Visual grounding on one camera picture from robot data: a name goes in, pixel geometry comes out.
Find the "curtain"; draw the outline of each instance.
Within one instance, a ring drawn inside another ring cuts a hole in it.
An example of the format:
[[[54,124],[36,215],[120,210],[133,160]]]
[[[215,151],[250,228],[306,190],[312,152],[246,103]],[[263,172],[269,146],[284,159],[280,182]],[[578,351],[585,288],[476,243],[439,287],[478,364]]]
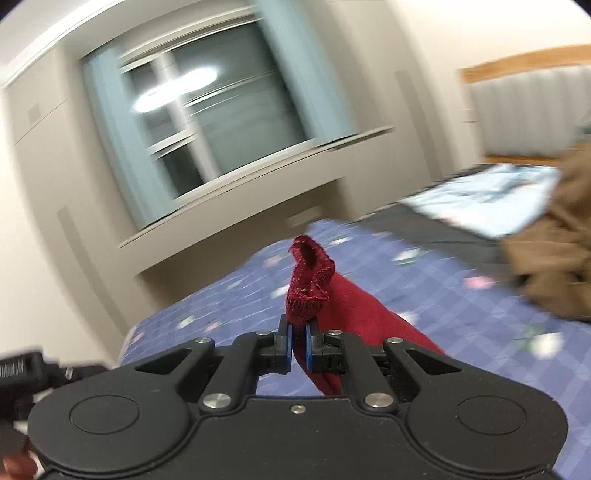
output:
[[[297,0],[254,0],[261,27],[309,134],[321,144],[357,133],[339,78]]]
[[[116,48],[107,44],[88,57],[85,81],[103,144],[121,193],[138,227],[174,210],[174,190],[132,111],[131,85],[120,71]]]

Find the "metal screw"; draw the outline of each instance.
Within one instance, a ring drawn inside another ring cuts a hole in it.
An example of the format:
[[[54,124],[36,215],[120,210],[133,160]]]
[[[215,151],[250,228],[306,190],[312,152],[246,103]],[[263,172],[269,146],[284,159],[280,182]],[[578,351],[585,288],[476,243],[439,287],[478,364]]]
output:
[[[387,393],[370,393],[365,397],[365,404],[372,408],[385,408],[394,403],[394,399]]]
[[[296,404],[292,405],[290,410],[292,413],[304,413],[306,411],[306,407],[304,405]]]
[[[226,408],[232,399],[225,393],[212,393],[203,397],[203,405],[207,408]]]

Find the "white wall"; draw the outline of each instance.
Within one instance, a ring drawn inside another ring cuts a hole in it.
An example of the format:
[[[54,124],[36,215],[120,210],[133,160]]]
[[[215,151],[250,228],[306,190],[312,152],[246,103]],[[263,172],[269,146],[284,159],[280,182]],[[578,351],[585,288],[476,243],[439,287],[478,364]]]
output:
[[[40,346],[62,362],[113,364],[48,263],[18,180],[0,89],[0,357]]]
[[[478,124],[458,69],[542,48],[591,43],[591,17],[571,0],[388,0],[425,70],[458,167],[478,161]]]
[[[0,27],[0,66],[6,66],[40,34],[88,0],[24,0]]]

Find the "brown jacket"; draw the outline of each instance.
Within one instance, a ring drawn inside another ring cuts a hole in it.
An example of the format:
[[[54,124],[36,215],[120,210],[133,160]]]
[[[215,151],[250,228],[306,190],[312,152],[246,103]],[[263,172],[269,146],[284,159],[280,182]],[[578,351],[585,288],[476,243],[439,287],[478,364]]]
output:
[[[591,321],[591,142],[571,149],[547,213],[501,241],[521,293],[557,315]]]

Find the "window sill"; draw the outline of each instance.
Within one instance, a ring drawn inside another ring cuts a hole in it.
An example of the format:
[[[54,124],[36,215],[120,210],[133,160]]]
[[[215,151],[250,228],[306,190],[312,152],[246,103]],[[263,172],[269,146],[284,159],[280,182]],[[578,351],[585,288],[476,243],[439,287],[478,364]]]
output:
[[[312,155],[317,155],[329,150],[339,150],[349,145],[390,133],[393,129],[394,128],[389,125],[385,127],[379,127],[316,147],[314,146],[313,140],[308,140],[267,157],[261,158],[260,160],[256,160],[241,168],[237,168],[234,171],[226,173],[225,175],[222,175],[221,177],[218,177],[214,180],[208,181],[204,185],[180,196],[177,199],[177,210],[140,230],[138,233],[122,242],[119,245],[119,248],[123,248],[126,245],[131,244],[146,233],[157,229],[179,215],[182,215],[184,212],[195,208],[196,206],[201,205],[202,203],[219,195],[222,195],[240,185],[243,185],[248,181],[254,180],[258,177],[266,175],[272,171],[283,168],[297,161],[303,160],[307,157],[311,157]]]

